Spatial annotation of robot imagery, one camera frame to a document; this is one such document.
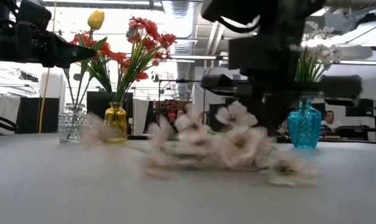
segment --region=yellow vase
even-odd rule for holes
[[[124,143],[127,141],[127,113],[121,103],[110,103],[111,108],[105,112],[105,124],[115,130],[108,143]]]

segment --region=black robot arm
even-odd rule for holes
[[[362,91],[359,77],[295,82],[300,52],[292,46],[301,45],[306,17],[320,10],[325,0],[260,0],[250,4],[254,2],[255,8],[246,6],[243,1],[204,0],[202,17],[209,21],[224,24],[222,17],[226,17],[247,24],[258,16],[260,19],[247,29],[258,27],[257,35],[232,39],[228,45],[228,69],[240,69],[248,81],[235,83],[226,81],[228,78],[223,75],[205,75],[202,86],[240,100],[258,118],[258,125],[266,127],[270,134],[277,130],[301,97],[320,97],[329,104],[352,105]]]
[[[9,20],[10,11],[15,22]],[[0,0],[0,61],[68,68],[71,63],[96,54],[47,31],[51,17],[46,8],[34,1],[22,0],[18,7],[16,0]]]

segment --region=white table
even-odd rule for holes
[[[307,156],[316,186],[290,189],[254,173],[150,179],[138,151],[0,136],[0,224],[376,224],[376,145],[323,142]]]

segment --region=clear glass vase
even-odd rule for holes
[[[109,143],[124,143],[127,141],[127,113],[121,103],[110,103],[111,107],[105,112],[105,124],[114,130]]]
[[[315,148],[321,133],[321,112],[312,107],[312,101],[299,101],[298,110],[288,116],[288,130],[296,148]]]
[[[61,143],[79,143],[82,138],[82,128],[86,114],[81,108],[77,110],[69,108],[64,113],[58,115],[58,133]]]

